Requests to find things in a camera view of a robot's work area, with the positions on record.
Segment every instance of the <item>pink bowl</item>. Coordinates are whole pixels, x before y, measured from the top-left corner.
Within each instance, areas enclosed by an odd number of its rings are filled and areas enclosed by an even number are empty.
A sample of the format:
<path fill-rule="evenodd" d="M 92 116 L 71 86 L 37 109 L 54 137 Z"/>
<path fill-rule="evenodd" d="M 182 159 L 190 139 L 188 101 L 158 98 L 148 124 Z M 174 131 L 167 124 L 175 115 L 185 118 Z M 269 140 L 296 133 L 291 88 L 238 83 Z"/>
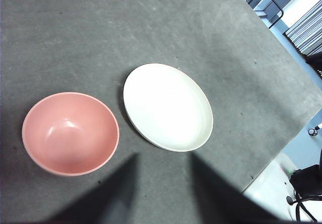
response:
<path fill-rule="evenodd" d="M 63 176 L 84 175 L 112 157 L 119 127 L 101 101 L 64 92 L 31 108 L 22 127 L 22 140 L 29 156 L 45 170 Z"/>

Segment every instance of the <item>plate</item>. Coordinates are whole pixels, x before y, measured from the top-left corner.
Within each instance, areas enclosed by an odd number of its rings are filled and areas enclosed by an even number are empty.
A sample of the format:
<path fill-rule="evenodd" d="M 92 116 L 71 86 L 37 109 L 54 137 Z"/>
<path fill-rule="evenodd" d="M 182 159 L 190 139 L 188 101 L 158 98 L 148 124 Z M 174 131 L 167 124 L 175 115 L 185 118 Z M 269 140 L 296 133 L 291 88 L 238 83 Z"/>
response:
<path fill-rule="evenodd" d="M 192 151 L 211 135 L 213 115 L 206 95 L 174 67 L 151 63 L 136 68 L 126 79 L 123 98 L 135 128 L 163 149 Z"/>

